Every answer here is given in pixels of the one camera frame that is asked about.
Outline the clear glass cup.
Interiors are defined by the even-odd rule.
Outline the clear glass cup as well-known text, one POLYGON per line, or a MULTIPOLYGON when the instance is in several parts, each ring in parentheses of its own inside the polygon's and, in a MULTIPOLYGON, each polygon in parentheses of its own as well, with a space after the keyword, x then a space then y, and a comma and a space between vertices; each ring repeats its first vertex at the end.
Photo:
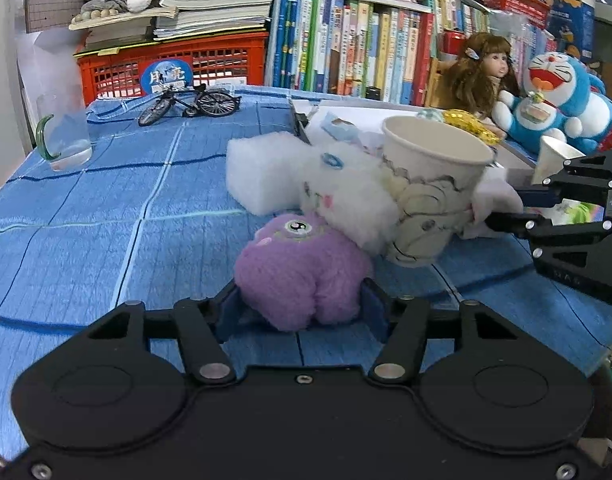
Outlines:
POLYGON ((65 86, 44 93, 37 99, 37 108, 37 150, 51 169, 66 171, 88 162, 92 145, 82 90, 65 86))

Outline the white fluffy plush toy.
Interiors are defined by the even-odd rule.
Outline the white fluffy plush toy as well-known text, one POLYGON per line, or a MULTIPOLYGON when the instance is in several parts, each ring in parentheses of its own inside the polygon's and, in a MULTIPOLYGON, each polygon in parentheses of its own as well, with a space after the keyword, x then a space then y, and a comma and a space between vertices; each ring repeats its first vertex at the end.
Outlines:
POLYGON ((396 234, 399 209, 379 160, 344 142, 312 146, 297 170, 300 208, 375 256, 396 234))

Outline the miniature black bicycle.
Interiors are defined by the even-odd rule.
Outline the miniature black bicycle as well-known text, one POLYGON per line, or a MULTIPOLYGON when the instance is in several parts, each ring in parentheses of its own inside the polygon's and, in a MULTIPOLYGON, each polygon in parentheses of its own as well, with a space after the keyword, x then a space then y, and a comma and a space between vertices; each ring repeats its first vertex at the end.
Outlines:
POLYGON ((189 91, 166 88, 150 107, 143 110, 138 117, 138 125, 140 127, 154 125, 175 106, 181 108, 182 116, 185 118, 227 117, 241 107, 240 96, 233 96, 222 89, 210 89, 206 84, 199 84, 193 88, 193 99, 182 97, 187 92, 189 91))

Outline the pale pink knit sock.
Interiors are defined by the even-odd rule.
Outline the pale pink knit sock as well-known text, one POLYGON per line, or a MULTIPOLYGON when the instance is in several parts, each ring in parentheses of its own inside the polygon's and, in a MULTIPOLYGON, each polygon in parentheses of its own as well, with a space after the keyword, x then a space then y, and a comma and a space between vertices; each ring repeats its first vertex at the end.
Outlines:
POLYGON ((515 188, 506 180, 505 168, 487 167, 472 196, 472 219, 466 223, 460 236, 462 240, 474 238, 495 238, 501 233, 492 231, 484 223, 492 212, 520 214, 524 204, 515 188))

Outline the blue Doraemon plush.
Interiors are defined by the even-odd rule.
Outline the blue Doraemon plush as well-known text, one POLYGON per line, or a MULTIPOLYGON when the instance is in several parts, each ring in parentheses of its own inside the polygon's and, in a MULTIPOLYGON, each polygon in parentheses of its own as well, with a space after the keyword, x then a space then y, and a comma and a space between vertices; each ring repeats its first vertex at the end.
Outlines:
POLYGON ((526 96, 499 92, 492 122, 530 154, 541 139, 553 136, 589 155, 612 130, 612 100, 605 84, 566 53, 532 58, 524 72, 526 96))

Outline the purple plush toy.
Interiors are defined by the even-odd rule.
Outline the purple plush toy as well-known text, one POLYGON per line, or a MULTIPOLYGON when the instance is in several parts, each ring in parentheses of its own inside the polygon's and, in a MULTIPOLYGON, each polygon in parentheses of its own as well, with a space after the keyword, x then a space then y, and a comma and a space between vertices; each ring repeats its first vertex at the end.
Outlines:
POLYGON ((281 332, 352 321, 372 275, 369 255, 314 214, 273 218, 234 263, 245 304, 281 332))

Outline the red soda can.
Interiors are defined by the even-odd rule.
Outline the red soda can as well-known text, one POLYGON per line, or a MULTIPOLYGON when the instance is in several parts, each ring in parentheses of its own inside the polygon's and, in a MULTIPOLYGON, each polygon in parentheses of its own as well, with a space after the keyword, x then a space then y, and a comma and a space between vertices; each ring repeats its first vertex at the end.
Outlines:
POLYGON ((458 56, 463 50, 467 36, 461 30, 444 30, 441 34, 439 52, 444 55, 458 56))

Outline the black binder clip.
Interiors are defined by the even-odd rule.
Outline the black binder clip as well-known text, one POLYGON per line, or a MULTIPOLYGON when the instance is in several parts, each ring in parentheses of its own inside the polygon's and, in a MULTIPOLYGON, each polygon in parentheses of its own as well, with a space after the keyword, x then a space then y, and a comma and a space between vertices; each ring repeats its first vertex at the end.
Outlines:
POLYGON ((300 141, 309 144, 306 127, 309 124, 309 114, 312 104, 308 100, 289 99, 289 111, 291 112, 294 136, 300 141))

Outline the stack of flat books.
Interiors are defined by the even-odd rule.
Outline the stack of flat books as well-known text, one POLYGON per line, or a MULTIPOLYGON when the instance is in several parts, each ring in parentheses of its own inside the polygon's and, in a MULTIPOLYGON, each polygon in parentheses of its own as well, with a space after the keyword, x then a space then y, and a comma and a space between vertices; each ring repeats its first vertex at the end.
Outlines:
POLYGON ((265 26, 274 0, 154 0, 131 13, 126 0, 82 0, 68 29, 85 34, 84 50, 240 32, 265 26))

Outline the red plastic crate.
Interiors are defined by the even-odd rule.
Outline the red plastic crate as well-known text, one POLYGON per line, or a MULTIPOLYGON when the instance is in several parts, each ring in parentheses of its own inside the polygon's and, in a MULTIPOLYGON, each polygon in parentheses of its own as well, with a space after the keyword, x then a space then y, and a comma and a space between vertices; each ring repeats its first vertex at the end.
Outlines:
POLYGON ((78 53, 86 104, 97 99, 144 96, 165 87, 194 87, 234 79, 260 86, 265 78, 263 29, 150 42, 143 46, 78 53))

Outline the row of upright books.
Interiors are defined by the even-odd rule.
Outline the row of upright books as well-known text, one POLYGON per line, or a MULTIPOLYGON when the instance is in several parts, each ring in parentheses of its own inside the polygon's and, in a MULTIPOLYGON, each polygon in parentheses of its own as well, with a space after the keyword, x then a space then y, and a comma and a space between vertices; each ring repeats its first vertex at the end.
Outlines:
POLYGON ((422 105, 444 30, 504 36, 515 70, 552 50, 543 0, 274 0, 267 86, 422 105))

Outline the small white paper cup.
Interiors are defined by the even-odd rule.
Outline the small white paper cup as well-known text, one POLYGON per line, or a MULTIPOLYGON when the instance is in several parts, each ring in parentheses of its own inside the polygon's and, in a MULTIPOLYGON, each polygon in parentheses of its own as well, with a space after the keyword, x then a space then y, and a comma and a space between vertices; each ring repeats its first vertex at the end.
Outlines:
POLYGON ((541 184, 544 179, 557 174, 564 167, 564 161, 583 157, 572 145, 554 136, 541 136, 540 151, 532 175, 532 184, 541 184))

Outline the brown haired doll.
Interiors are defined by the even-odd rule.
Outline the brown haired doll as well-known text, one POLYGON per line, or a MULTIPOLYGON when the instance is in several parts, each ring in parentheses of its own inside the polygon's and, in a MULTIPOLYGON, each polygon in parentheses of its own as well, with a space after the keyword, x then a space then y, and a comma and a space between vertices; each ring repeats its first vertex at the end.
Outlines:
POLYGON ((470 35, 457 60, 443 73, 455 107, 489 117, 501 91, 519 96, 511 52, 503 36, 490 32, 470 35))

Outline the gold sequin pouch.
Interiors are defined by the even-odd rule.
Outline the gold sequin pouch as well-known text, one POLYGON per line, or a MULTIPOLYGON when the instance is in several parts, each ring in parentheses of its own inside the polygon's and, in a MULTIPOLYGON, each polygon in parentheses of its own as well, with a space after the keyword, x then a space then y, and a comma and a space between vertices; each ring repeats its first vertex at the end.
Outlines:
POLYGON ((475 138, 484 142, 488 146, 493 146, 501 142, 501 138, 487 128, 476 116, 465 110, 444 110, 443 122, 449 126, 461 129, 470 133, 475 138))

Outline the white foam block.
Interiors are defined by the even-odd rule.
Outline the white foam block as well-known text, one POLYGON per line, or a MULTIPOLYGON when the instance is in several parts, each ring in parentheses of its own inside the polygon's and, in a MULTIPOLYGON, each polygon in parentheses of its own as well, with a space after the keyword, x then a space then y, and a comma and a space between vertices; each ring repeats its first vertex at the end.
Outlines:
POLYGON ((311 151, 287 131, 231 139, 225 156, 227 190, 255 216, 298 208, 298 173, 311 151))

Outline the blue checked tablecloth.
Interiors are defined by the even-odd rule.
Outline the blue checked tablecloth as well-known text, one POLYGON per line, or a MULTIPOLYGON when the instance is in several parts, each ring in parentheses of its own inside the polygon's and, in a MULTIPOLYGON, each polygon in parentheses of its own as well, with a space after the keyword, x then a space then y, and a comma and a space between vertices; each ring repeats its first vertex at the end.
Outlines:
MULTIPOLYGON (((291 97, 241 89, 227 118, 172 113, 150 128, 145 99, 89 110, 93 154, 55 172, 30 155, 0 188, 0 455, 26 445, 12 414, 15 379, 125 300, 151 309, 217 294, 263 224, 225 188, 230 140, 292 128, 291 97)), ((476 299, 586 373, 612 348, 612 306, 547 280, 511 236, 452 240, 426 268, 374 264, 387 294, 453 309, 476 299)))

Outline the large drawn paper cup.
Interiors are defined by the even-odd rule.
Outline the large drawn paper cup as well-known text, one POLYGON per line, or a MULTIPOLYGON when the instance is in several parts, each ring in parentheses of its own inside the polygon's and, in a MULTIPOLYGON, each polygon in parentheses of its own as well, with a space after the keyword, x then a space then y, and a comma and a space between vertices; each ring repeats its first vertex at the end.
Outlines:
POLYGON ((399 209, 386 257, 426 266, 472 219, 472 196, 493 151, 470 133, 417 116, 382 122, 386 188, 399 209))

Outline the green scrunchie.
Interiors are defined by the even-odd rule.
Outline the green scrunchie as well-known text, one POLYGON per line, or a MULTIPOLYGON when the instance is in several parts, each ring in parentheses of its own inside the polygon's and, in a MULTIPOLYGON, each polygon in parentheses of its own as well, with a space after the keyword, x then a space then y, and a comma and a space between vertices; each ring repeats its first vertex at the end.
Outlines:
POLYGON ((549 218, 554 226, 563 224, 581 224, 601 221, 604 208, 602 206, 578 202, 578 200, 562 200, 552 208, 542 211, 545 218, 549 218))

